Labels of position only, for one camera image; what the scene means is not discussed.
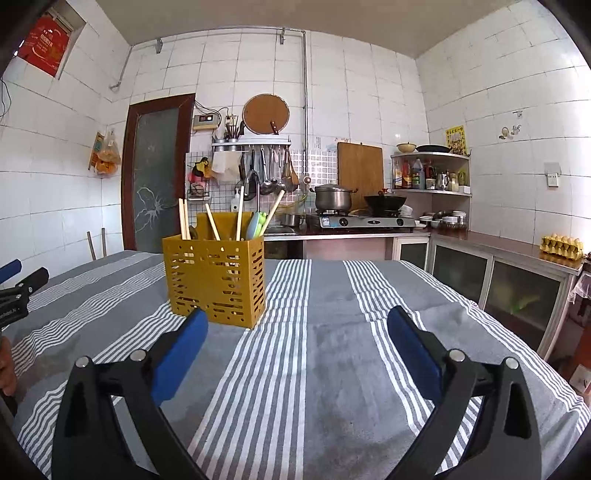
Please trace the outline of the person left hand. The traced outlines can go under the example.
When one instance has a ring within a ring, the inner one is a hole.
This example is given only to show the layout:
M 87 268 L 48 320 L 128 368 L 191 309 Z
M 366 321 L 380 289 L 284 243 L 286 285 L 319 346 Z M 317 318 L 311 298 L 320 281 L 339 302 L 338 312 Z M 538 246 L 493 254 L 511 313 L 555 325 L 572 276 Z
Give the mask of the person left hand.
M 13 396 L 17 389 L 11 344 L 4 336 L 1 337 L 0 349 L 0 388 L 6 396 Z

